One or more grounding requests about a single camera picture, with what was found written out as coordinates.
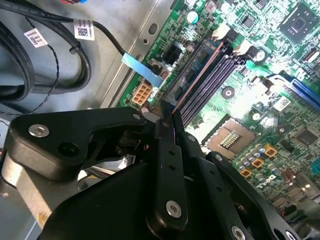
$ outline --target black mechanical arm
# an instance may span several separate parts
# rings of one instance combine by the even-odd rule
[[[1,193],[27,205],[40,240],[300,239],[228,160],[203,154],[179,111],[163,102],[162,116],[129,107],[20,116]],[[78,192],[81,169],[125,154],[135,163]]]

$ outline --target chipset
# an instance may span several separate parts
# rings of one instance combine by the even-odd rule
[[[299,3],[278,29],[292,43],[299,44],[318,23],[319,18],[304,3]]]
[[[255,134],[229,116],[224,118],[221,127],[209,138],[206,147],[219,152],[227,159],[247,147],[254,139]]]
[[[314,144],[319,139],[319,136],[312,130],[303,128],[294,135],[294,138],[302,145],[309,146]]]

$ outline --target capacitor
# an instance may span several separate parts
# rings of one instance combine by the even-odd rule
[[[250,153],[255,157],[258,158],[260,157],[260,152],[257,149],[251,149]]]
[[[287,167],[285,169],[285,174],[290,178],[290,179],[295,179],[296,176],[294,174],[294,172],[292,171],[292,169],[290,167]]]
[[[251,153],[248,153],[245,156],[249,160],[250,163],[252,163],[255,160],[255,157]]]
[[[200,118],[198,121],[198,125],[201,127],[204,123],[205,123],[204,120]]]
[[[243,170],[245,170],[246,169],[246,167],[242,164],[242,162],[238,162],[237,164],[236,164],[236,166],[237,166],[237,168],[239,169],[239,170],[241,170],[241,171],[243,171]]]
[[[243,165],[245,165],[246,167],[248,167],[250,165],[250,162],[248,160],[248,158],[243,157],[241,158],[241,162],[243,163]]]
[[[142,112],[143,114],[144,114],[144,113],[148,113],[148,112],[149,112],[149,109],[144,106],[143,108],[141,108],[141,112]]]
[[[227,2],[222,2],[220,5],[219,5],[219,10],[221,12],[223,12],[224,14],[227,14],[230,12],[231,10],[231,5]]]
[[[186,50],[192,53],[196,49],[195,43],[193,41],[188,41],[186,43]]]
[[[262,173],[258,173],[255,178],[262,184],[264,184],[266,182],[266,178]]]
[[[185,3],[189,6],[193,7],[195,5],[197,0],[185,0]]]
[[[200,128],[200,126],[198,124],[193,125],[194,130],[197,130]]]
[[[255,148],[262,154],[266,152],[265,146],[263,146],[262,144],[257,144]]]
[[[275,175],[280,174],[279,168],[274,163],[269,164],[268,168],[273,174],[275,174]]]
[[[256,112],[254,114],[252,114],[252,120],[257,121],[261,118],[261,114]]]
[[[282,179],[283,179],[283,181],[284,181],[285,183],[287,183],[287,182],[290,181],[290,178],[287,176],[287,174],[286,174],[285,171],[282,171],[282,172],[280,173],[280,176],[282,177]]]
[[[199,15],[196,11],[190,11],[186,15],[186,20],[190,24],[196,24],[199,20]]]

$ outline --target green circuit board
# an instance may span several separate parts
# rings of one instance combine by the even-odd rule
[[[208,12],[209,2],[216,6],[213,13]],[[187,21],[190,11],[198,14],[196,23]],[[296,25],[290,27],[298,32],[293,32],[292,29],[289,31],[286,22],[290,22],[299,11],[307,11],[307,15],[313,19],[296,21]],[[230,158],[237,169],[237,163],[257,144],[269,144],[276,154],[272,157],[261,154],[259,159],[263,164],[259,167],[246,167],[250,172],[246,179],[270,204],[279,209],[290,204],[287,201],[289,198],[300,200],[306,195],[310,196],[294,180],[284,182],[280,174],[271,172],[270,164],[276,165],[280,172],[288,168],[295,174],[302,171],[318,187],[320,114],[292,90],[280,87],[276,93],[266,95],[266,90],[260,84],[254,84],[252,79],[286,72],[319,94],[320,58],[317,56],[312,62],[306,61],[306,57],[320,47],[319,21],[320,2],[317,0],[178,0],[142,61],[149,65],[154,62],[163,64],[163,54],[173,43],[181,49],[179,59],[167,66],[169,76],[162,86],[153,87],[147,102],[152,109],[190,59],[191,53],[186,49],[187,42],[193,41],[197,46],[222,23],[238,33],[236,40],[231,43],[233,48],[247,40],[258,50],[264,51],[263,62],[248,60],[245,68],[239,67],[230,75],[186,126],[186,130],[201,142],[204,151],[208,149],[211,137],[230,119],[252,132],[254,139]],[[305,30],[299,32],[302,25]],[[119,107],[130,106],[140,110],[145,106],[132,102],[141,78],[138,74],[134,75],[118,103]],[[235,90],[234,97],[223,97],[222,91],[226,87]],[[266,182],[261,184],[256,178],[258,174],[262,174],[267,179]]]

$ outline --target mounting hole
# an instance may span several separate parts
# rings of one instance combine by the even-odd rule
[[[155,35],[156,32],[158,31],[159,27],[156,23],[152,23],[150,28],[149,28],[149,34],[150,35]]]
[[[173,164],[169,164],[169,168],[170,168],[172,171],[176,170],[176,166],[173,165]]]
[[[216,188],[220,193],[222,192],[221,187],[219,187],[219,186],[215,186],[215,188]]]
[[[169,154],[174,156],[176,153],[174,151],[172,151],[172,150],[169,150]]]
[[[63,142],[58,146],[58,151],[65,157],[73,158],[78,156],[79,148],[72,142]]]
[[[273,231],[279,240],[286,240],[286,237],[278,229],[275,228]]]

